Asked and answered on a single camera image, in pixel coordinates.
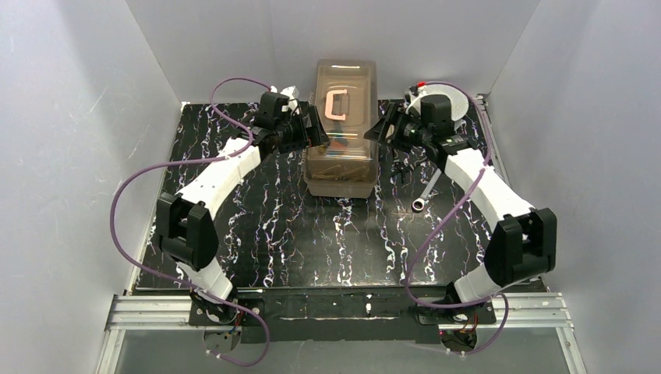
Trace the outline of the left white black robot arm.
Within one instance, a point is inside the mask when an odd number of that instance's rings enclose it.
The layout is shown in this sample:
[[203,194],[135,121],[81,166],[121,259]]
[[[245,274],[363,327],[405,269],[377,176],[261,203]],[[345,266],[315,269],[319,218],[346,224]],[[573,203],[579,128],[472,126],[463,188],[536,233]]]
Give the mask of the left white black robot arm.
[[233,285],[217,260],[219,238],[214,218],[223,202],[244,177],[271,153],[290,153],[330,140],[318,110],[303,108],[296,86],[264,93],[258,108],[230,137],[212,162],[188,185],[172,194],[164,192],[157,201],[155,245],[171,257],[193,283],[196,293],[219,305],[228,299]]

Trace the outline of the silver wrench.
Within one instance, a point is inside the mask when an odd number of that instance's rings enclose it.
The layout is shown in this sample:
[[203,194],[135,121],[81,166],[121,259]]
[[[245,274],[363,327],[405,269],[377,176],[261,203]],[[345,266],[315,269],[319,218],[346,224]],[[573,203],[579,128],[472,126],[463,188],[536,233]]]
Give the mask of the silver wrench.
[[440,169],[436,169],[420,196],[412,202],[411,208],[413,213],[420,213],[426,208],[429,195],[442,174],[443,172]]

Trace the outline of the white filament spool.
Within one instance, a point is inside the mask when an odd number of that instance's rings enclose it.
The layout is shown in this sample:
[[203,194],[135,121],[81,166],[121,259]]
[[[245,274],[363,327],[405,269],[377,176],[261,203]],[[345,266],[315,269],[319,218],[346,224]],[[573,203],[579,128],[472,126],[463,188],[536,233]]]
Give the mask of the white filament spool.
[[[464,116],[468,113],[469,110],[469,100],[468,96],[456,86],[449,83],[441,81],[425,81],[426,85],[424,91],[421,93],[421,97],[416,107],[413,108],[409,115],[420,115],[421,112],[421,102],[424,97],[427,96],[445,96],[449,99],[451,104],[451,120],[453,122],[461,121]],[[409,88],[405,91],[405,99],[408,102],[409,99]]]

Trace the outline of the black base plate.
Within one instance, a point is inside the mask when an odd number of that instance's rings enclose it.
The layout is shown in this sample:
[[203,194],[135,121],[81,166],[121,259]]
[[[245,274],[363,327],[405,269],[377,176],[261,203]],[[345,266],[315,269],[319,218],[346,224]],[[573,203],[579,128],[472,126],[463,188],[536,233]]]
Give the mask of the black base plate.
[[267,323],[224,305],[214,308],[193,297],[190,326],[231,331],[244,344],[314,340],[412,340],[440,342],[441,330],[466,329],[497,321],[491,302],[463,310],[429,309],[417,305],[395,286],[354,288],[244,288],[230,298],[253,310]]

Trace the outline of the translucent brown beige tool box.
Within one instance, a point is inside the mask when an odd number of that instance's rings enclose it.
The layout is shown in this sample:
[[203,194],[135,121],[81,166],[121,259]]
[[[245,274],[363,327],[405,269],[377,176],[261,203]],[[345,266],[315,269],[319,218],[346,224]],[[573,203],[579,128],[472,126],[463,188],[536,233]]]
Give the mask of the translucent brown beige tool box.
[[378,146],[364,138],[378,120],[376,63],[323,59],[313,100],[325,146],[306,151],[304,180],[313,196],[368,198],[377,182]]

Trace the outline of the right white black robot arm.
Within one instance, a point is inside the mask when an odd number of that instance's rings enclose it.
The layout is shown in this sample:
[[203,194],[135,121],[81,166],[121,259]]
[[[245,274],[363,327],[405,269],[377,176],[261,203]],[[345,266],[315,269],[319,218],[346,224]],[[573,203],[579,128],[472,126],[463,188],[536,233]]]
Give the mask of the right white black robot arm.
[[390,104],[364,137],[404,152],[423,149],[437,169],[464,190],[460,202],[471,201],[486,219],[492,235],[482,264],[450,282],[442,302],[415,300],[426,308],[458,310],[553,270],[557,217],[512,190],[476,144],[455,129],[451,115],[451,100],[445,95],[423,98],[416,115]]

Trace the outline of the black marbled table mat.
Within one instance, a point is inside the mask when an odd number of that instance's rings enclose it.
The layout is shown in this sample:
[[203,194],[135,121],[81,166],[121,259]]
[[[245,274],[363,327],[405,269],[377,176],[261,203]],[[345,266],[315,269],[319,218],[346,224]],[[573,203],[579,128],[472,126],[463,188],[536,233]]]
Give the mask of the black marbled table mat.
[[426,208],[412,212],[435,166],[425,160],[406,183],[390,178],[393,154],[380,148],[378,182],[366,199],[315,197],[304,154],[272,154],[225,200],[215,218],[218,260],[238,288],[396,285],[412,263],[414,284],[439,284],[477,267],[491,230],[476,205],[449,210],[463,192],[446,177]]

